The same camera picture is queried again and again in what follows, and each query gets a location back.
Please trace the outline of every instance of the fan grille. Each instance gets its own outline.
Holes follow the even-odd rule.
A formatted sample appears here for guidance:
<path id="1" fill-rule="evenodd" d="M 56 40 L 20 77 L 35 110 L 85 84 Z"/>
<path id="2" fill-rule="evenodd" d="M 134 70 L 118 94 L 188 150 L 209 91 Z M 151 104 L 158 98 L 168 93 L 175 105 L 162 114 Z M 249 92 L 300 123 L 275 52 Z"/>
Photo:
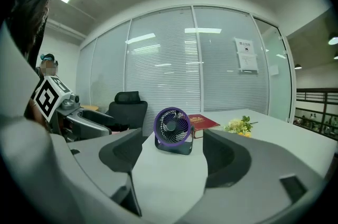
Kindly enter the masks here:
<path id="1" fill-rule="evenodd" d="M 180 142 L 187 136 L 189 125 L 187 120 L 189 118 L 178 110 L 168 110 L 164 112 L 159 119 L 159 131 L 161 139 L 166 143 L 175 144 Z M 169 130 L 168 124 L 175 125 L 174 130 Z"/>

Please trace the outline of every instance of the chair headrest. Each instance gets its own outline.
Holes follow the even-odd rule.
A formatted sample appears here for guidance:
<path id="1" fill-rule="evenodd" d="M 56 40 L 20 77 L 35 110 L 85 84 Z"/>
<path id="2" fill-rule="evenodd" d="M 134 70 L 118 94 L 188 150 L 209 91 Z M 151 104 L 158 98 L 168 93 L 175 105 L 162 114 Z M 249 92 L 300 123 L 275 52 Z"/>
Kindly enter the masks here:
<path id="1" fill-rule="evenodd" d="M 138 91 L 122 91 L 115 95 L 115 103 L 118 104 L 137 104 L 140 102 Z"/>

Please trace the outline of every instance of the flower bouquet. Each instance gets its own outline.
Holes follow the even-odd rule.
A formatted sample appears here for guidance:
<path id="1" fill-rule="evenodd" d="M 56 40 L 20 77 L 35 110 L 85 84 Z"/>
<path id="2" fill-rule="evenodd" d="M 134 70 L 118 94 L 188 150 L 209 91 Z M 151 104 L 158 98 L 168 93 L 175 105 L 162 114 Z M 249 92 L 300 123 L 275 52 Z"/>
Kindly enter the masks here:
<path id="1" fill-rule="evenodd" d="M 236 133 L 241 136 L 251 137 L 252 125 L 249 123 L 250 116 L 243 116 L 241 119 L 233 119 L 229 121 L 228 125 L 224 127 L 225 131 Z"/>

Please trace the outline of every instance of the book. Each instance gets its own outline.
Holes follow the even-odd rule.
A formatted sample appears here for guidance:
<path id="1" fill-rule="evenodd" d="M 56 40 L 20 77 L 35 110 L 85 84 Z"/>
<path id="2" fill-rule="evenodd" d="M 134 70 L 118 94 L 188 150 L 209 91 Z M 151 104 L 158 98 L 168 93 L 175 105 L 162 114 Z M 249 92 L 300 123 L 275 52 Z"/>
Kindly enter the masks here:
<path id="1" fill-rule="evenodd" d="M 203 137 L 203 134 L 200 134 L 200 136 L 198 137 L 196 136 L 196 132 L 199 130 L 208 129 L 208 128 L 215 127 L 215 126 L 220 126 L 220 124 L 212 121 L 211 119 L 204 117 L 201 114 L 192 114 L 192 115 L 188 115 L 188 117 L 190 119 L 190 124 L 193 125 L 195 128 L 194 138 Z"/>

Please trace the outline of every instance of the white table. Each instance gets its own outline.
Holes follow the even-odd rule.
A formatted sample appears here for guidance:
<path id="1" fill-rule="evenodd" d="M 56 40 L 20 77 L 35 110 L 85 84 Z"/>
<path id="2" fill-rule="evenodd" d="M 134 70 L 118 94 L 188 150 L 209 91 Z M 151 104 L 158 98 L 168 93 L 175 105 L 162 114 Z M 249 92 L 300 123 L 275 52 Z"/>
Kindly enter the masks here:
<path id="1" fill-rule="evenodd" d="M 258 122 L 253 125 L 252 138 L 284 147 L 322 177 L 335 152 L 336 141 L 249 109 L 200 114 L 220 125 L 250 116 L 251 122 Z M 207 176 L 202 138 L 194 140 L 190 155 L 178 155 L 158 150 L 152 133 L 133 169 L 143 218 L 153 223 L 174 223 L 203 196 Z"/>

